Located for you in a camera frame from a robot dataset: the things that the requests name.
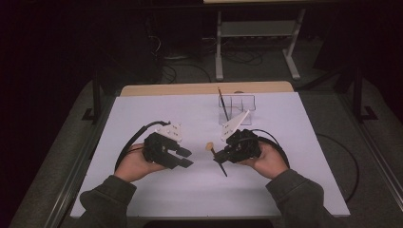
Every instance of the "table surface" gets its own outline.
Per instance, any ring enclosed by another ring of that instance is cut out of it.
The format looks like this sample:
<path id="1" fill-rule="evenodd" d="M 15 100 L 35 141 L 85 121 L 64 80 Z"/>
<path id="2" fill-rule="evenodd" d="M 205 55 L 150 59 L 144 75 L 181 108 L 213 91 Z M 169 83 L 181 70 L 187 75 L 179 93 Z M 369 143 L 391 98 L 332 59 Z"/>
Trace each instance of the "table surface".
<path id="1" fill-rule="evenodd" d="M 279 92 L 280 85 L 284 86 L 283 92 Z M 279 216 L 274 200 L 264 187 L 269 180 L 248 166 L 231 162 L 223 164 L 228 174 L 226 178 L 211 153 L 204 149 L 207 142 L 213 142 L 216 151 L 225 147 L 220 139 L 217 86 L 225 91 L 223 94 L 239 90 L 250 94 L 255 86 L 257 92 L 252 94 L 257 109 L 252 113 L 252 124 L 240 129 L 259 128 L 273 134 L 287 153 L 291 167 L 324 188 L 324 205 L 328 211 L 337 216 L 350 214 L 302 102 L 288 83 L 126 87 L 111 110 L 79 194 L 99 185 L 113 173 L 123 146 L 143 125 L 171 121 L 181 124 L 183 140 L 180 145 L 192 151 L 188 159 L 194 163 L 188 168 L 163 170 L 134 182 L 138 189 L 127 209 L 129 217 L 258 219 Z M 147 130 L 137 143 L 154 130 Z M 83 213 L 84 208 L 76 200 L 70 215 L 80 217 Z"/>

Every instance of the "hand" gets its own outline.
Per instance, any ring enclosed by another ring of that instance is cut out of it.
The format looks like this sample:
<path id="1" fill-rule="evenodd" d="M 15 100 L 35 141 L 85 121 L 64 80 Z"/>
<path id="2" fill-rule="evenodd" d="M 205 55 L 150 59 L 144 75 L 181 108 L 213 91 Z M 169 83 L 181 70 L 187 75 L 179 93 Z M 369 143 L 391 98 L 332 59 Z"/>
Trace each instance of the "hand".
<path id="1" fill-rule="evenodd" d="M 240 161 L 239 164 L 251 166 L 263 177 L 271 180 L 288 169 L 279 152 L 271 144 L 259 142 L 259 148 L 259 158 Z"/>
<path id="2" fill-rule="evenodd" d="M 143 143 L 130 146 L 130 152 L 124 157 L 118 169 L 115 171 L 114 175 L 116 177 L 127 182 L 133 182 L 140 180 L 147 174 L 165 169 L 165 167 L 160 164 L 145 160 L 142 150 L 143 146 Z"/>

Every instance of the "wooden table edge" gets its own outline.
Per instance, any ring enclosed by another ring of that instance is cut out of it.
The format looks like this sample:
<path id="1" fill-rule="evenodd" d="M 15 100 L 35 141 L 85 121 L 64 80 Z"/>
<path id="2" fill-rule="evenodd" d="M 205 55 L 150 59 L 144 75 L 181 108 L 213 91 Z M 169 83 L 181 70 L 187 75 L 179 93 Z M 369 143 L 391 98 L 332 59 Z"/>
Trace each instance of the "wooden table edge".
<path id="1" fill-rule="evenodd" d="M 210 84 L 174 84 L 174 85 L 127 85 L 122 89 L 121 97 L 127 96 L 161 96 L 183 94 L 218 94 L 221 93 L 268 93 L 294 92 L 289 82 L 242 82 Z"/>

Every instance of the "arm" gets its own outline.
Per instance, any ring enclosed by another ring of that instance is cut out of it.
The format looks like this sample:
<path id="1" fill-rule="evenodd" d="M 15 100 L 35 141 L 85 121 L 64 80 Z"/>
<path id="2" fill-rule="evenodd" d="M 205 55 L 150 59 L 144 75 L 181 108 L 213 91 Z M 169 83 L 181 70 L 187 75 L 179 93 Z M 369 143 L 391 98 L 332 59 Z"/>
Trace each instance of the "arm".
<path id="1" fill-rule="evenodd" d="M 130 147 L 132 153 L 122 160 L 114 175 L 91 191 L 80 197 L 86 211 L 77 220 L 74 227 L 126 227 L 127 205 L 130 203 L 136 187 L 131 184 L 149 173 L 164 169 L 163 166 L 147 162 L 142 153 L 142 144 Z"/>
<path id="2" fill-rule="evenodd" d="M 242 161 L 263 177 L 271 179 L 266 187 L 276 201 L 287 228 L 347 227 L 323 206 L 322 187 L 288 169 L 281 155 L 270 144 L 259 142 L 258 159 Z"/>

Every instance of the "gray sweater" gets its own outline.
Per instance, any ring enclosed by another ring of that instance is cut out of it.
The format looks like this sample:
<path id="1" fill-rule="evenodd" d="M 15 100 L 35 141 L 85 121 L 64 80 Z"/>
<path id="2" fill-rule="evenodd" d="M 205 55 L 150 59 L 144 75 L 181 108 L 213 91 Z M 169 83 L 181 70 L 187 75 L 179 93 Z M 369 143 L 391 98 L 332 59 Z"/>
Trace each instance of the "gray sweater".
<path id="1" fill-rule="evenodd" d="M 278 175 L 266 188 L 276 201 L 287 228 L 347 227 L 324 208 L 322 187 L 294 170 Z M 75 227 L 126 227 L 127 205 L 135 191 L 136 186 L 131 183 L 109 176 L 103 184 L 81 195 L 86 211 Z"/>

